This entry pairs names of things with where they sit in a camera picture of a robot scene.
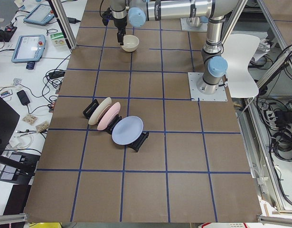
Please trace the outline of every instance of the monitor stand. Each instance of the monitor stand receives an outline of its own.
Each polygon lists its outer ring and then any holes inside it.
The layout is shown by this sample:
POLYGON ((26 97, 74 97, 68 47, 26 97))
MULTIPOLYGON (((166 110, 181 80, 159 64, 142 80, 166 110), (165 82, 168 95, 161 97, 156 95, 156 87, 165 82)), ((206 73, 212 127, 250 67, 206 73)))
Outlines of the monitor stand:
MULTIPOLYGON (((12 153, 9 159, 12 160, 12 163, 18 162, 24 166, 34 167, 32 169, 35 170, 39 158, 40 156, 38 155, 16 152, 12 153)), ((35 173, 33 171, 25 172, 22 169, 5 165, 0 174, 0 181, 13 184, 28 184, 34 175, 35 173)))

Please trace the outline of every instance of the white bowl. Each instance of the white bowl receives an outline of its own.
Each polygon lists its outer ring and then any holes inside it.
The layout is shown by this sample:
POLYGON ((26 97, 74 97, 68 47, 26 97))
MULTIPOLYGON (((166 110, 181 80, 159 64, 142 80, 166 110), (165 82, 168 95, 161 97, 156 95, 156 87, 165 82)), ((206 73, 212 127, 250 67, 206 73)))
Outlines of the white bowl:
POLYGON ((123 37, 123 45, 121 46, 126 52, 133 52, 137 49, 140 40, 133 35, 126 35, 123 37))

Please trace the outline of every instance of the black monitor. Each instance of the black monitor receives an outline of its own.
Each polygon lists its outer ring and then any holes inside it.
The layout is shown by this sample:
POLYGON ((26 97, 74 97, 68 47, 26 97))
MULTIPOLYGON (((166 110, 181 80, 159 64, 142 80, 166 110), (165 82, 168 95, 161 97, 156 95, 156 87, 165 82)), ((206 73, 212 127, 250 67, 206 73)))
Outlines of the black monitor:
POLYGON ((14 152, 10 158, 2 156, 19 118, 20 115, 0 97, 0 163, 6 165, 0 174, 0 181, 28 184, 39 156, 22 152, 14 152))

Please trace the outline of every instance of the white plate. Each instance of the white plate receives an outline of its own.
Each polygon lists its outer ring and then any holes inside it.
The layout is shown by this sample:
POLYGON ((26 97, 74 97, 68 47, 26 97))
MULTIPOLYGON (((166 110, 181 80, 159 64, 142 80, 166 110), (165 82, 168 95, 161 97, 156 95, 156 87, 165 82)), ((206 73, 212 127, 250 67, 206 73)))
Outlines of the white plate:
POLYGON ((102 116, 108 111, 111 104, 111 98, 107 97, 106 99, 104 99, 91 115, 89 119, 89 125, 97 124, 100 118, 102 118, 102 116))
POLYGON ((141 135, 144 124, 137 116, 122 119, 112 131, 112 139, 116 144, 128 145, 141 135))

